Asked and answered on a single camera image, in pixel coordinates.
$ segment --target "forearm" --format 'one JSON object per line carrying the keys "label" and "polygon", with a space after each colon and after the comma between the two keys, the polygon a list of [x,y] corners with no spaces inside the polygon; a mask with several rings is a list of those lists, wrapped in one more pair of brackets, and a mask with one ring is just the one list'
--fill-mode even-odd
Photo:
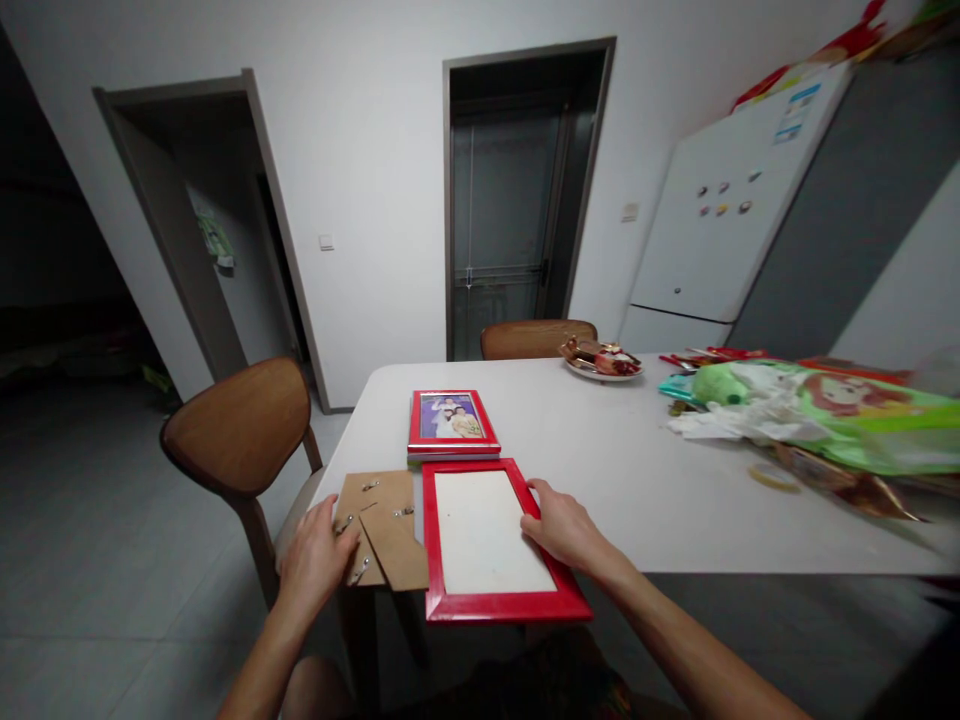
{"label": "forearm", "polygon": [[307,630],[308,626],[291,618],[279,603],[274,606],[218,718],[277,717]]}
{"label": "forearm", "polygon": [[807,717],[620,558],[596,580],[698,717]]}

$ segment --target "wedding photo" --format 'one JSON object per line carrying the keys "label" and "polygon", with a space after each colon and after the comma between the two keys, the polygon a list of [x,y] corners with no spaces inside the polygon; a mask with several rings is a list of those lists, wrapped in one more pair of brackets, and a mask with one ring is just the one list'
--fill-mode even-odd
{"label": "wedding photo", "polygon": [[469,395],[422,395],[420,436],[448,440],[485,437]]}

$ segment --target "red picture frame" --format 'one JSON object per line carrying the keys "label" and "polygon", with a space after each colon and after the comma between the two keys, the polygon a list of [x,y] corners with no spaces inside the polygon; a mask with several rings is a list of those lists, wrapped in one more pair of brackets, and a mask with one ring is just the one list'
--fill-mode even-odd
{"label": "red picture frame", "polygon": [[[480,430],[483,432],[482,438],[436,438],[423,437],[421,434],[421,416],[420,408],[424,396],[455,396],[469,395],[470,402],[477,413],[477,421],[480,423]],[[493,454],[500,452],[500,443],[497,440],[497,434],[490,424],[490,418],[487,417],[486,408],[480,401],[480,396],[476,390],[416,390],[413,393],[413,404],[410,409],[410,441],[407,444],[407,452],[430,452],[431,450],[440,450],[443,452],[456,453],[484,453]]]}
{"label": "red picture frame", "polygon": [[427,622],[440,624],[504,624],[537,622],[587,622],[593,611],[573,573],[542,548],[540,554],[557,586],[555,592],[449,595],[443,582],[440,521],[437,517],[437,473],[502,470],[510,479],[524,513],[540,519],[540,506],[527,487],[517,464],[510,458],[477,462],[426,463],[423,466],[423,531],[430,571],[427,589]]}

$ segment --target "white table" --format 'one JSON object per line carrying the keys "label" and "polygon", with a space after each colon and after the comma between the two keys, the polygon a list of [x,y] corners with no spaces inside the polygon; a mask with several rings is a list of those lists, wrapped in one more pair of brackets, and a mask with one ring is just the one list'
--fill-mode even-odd
{"label": "white table", "polygon": [[[475,389],[527,478],[572,494],[644,572],[960,574],[960,503],[917,508],[933,524],[871,521],[804,487],[786,494],[747,468],[746,443],[683,440],[666,428],[657,385],[675,369],[643,355],[644,375],[600,385],[556,360],[393,365],[374,372],[313,504],[347,473],[406,467],[414,390]],[[417,507],[420,478],[414,476]],[[417,536],[423,520],[416,515]]]}

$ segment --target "plate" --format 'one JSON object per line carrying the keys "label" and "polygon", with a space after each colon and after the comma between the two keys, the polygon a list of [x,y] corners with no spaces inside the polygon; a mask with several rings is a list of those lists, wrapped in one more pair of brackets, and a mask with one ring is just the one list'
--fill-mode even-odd
{"label": "plate", "polygon": [[643,368],[640,368],[640,372],[634,375],[604,375],[603,373],[598,373],[596,370],[574,367],[566,360],[563,360],[563,364],[570,369],[570,372],[590,378],[591,380],[597,380],[598,382],[628,382],[643,375]]}

